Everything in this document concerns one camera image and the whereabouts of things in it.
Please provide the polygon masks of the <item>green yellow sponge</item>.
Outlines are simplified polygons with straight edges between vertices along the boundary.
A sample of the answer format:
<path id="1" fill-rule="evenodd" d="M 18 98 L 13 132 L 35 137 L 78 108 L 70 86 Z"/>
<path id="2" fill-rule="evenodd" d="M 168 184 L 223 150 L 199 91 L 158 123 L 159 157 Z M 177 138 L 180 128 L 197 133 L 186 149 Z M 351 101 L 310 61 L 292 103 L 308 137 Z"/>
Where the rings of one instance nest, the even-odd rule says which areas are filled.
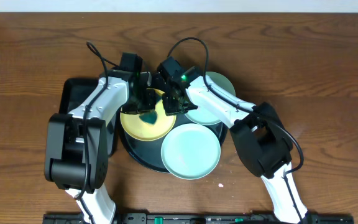
<path id="1" fill-rule="evenodd" d="M 139 118 L 148 124 L 154 125 L 157 122 L 158 114 L 155 110 L 150 110 L 139 115 Z"/>

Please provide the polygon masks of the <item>yellow plate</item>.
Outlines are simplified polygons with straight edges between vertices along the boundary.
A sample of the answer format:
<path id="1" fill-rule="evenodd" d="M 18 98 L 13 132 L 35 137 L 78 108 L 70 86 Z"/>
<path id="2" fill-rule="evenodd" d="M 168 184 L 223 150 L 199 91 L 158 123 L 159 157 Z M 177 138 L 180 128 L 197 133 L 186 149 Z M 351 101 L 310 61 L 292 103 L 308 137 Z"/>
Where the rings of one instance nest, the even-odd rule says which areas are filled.
<path id="1" fill-rule="evenodd" d="M 154 125 L 143 122 L 139 114 L 120 114 L 120 121 L 125 132 L 131 137 L 141 141 L 154 141 L 164 137 L 173 128 L 176 116 L 167 116 L 162 104 L 162 91 L 155 89 L 157 104 L 155 111 L 158 114 L 157 122 Z"/>

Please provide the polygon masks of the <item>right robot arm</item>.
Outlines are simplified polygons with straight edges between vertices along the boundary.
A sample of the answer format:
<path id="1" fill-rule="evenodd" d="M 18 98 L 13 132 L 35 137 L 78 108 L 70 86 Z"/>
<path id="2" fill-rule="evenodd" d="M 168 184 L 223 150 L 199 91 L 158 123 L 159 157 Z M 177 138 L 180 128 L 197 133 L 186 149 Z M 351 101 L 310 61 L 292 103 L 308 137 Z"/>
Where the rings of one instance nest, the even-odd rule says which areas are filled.
<path id="1" fill-rule="evenodd" d="M 256 177 L 264 182 L 273 202 L 273 212 L 284 223 L 305 223 L 308 210 L 298 194 L 291 150 L 302 149 L 284 128 L 275 109 L 268 103 L 255 105 L 239 99 L 216 84 L 197 67 L 159 65 L 158 74 L 168 91 L 163 95 L 167 114 L 181 114 L 195 108 L 209 111 L 231 132 L 237 155 Z"/>

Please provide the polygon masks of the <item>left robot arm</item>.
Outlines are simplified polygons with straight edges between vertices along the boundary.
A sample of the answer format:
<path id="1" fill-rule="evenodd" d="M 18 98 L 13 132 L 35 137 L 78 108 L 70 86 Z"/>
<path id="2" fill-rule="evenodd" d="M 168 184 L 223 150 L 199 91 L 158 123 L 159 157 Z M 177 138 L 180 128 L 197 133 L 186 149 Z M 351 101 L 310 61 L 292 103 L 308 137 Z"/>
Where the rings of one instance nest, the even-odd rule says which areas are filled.
<path id="1" fill-rule="evenodd" d="M 99 79 L 74 78 L 62 94 L 66 110 L 48 121 L 44 176 L 71 195 L 85 223 L 113 223 L 116 204 L 104 181 L 116 115 L 149 112 L 156 104 L 149 72 L 110 69 Z"/>

